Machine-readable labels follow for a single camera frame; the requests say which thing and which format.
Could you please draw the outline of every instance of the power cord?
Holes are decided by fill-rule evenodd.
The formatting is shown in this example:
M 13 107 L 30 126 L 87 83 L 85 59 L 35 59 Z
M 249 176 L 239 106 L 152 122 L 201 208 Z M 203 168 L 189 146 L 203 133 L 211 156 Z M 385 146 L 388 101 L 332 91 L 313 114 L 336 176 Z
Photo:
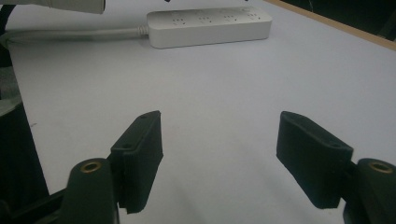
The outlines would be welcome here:
M 9 15 L 14 9 L 15 5 L 3 5 L 0 9 L 0 35 L 6 32 L 6 25 L 8 22 Z M 10 67 L 12 65 L 11 58 L 7 49 L 0 46 L 0 68 Z
M 147 26 L 129 29 L 92 30 L 92 31 L 15 31 L 0 36 L 1 45 L 7 49 L 8 42 L 64 41 L 64 40 L 114 40 L 129 39 L 149 34 Z

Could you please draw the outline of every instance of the table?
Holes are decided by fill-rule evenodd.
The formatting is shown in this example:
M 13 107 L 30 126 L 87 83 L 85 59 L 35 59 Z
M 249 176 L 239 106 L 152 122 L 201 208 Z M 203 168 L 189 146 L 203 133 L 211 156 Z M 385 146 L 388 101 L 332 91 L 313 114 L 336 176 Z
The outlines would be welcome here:
M 9 46 L 49 191 L 106 157 L 139 115 L 161 110 L 164 158 L 144 211 L 121 223 L 343 223 L 276 158 L 279 114 L 308 116 L 396 163 L 396 52 L 262 1 L 108 1 L 104 15 L 16 7 L 9 29 L 144 24 L 154 10 L 262 7 L 265 40 L 154 49 L 147 39 Z

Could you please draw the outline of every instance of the white cable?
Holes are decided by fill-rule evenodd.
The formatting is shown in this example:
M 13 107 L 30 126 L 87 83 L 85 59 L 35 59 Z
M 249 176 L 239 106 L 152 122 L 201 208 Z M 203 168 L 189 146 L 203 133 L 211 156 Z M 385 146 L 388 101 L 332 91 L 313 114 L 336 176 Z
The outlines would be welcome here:
M 7 49 L 8 42 L 114 40 L 134 38 L 148 34 L 149 28 L 147 26 L 96 31 L 15 31 L 7 32 L 0 36 L 0 42 Z
M 0 0 L 0 5 L 38 5 L 61 10 L 102 14 L 105 11 L 105 0 Z

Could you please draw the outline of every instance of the power outlet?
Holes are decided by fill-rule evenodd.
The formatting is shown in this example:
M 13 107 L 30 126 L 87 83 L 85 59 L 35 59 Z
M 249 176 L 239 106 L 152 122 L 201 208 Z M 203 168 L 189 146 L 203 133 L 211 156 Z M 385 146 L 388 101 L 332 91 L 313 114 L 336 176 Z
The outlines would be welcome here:
M 256 7 L 157 11 L 148 14 L 148 35 L 157 49 L 267 38 L 272 18 Z

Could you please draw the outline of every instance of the white object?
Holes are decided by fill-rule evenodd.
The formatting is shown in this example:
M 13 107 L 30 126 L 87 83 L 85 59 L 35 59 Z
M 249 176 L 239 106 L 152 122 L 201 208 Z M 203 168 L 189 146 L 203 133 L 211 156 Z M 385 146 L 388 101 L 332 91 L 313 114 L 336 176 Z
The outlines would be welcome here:
M 0 0 L 0 5 L 39 5 L 61 10 L 102 14 L 105 11 L 105 0 Z
M 150 12 L 148 35 L 157 49 L 267 38 L 272 18 L 257 7 Z

